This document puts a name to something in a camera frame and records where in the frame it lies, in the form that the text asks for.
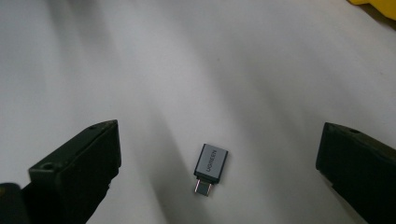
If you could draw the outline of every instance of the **white table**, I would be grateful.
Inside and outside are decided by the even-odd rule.
[[[0,3],[0,182],[120,124],[90,223],[364,223],[315,169],[325,121],[396,147],[396,31],[344,0]],[[201,147],[230,151],[208,198]]]

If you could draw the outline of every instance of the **usb-c adapter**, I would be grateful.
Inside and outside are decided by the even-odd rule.
[[[220,182],[227,154],[227,150],[204,144],[194,171],[194,175],[197,176],[198,180],[195,187],[196,193],[207,197],[212,185]]]

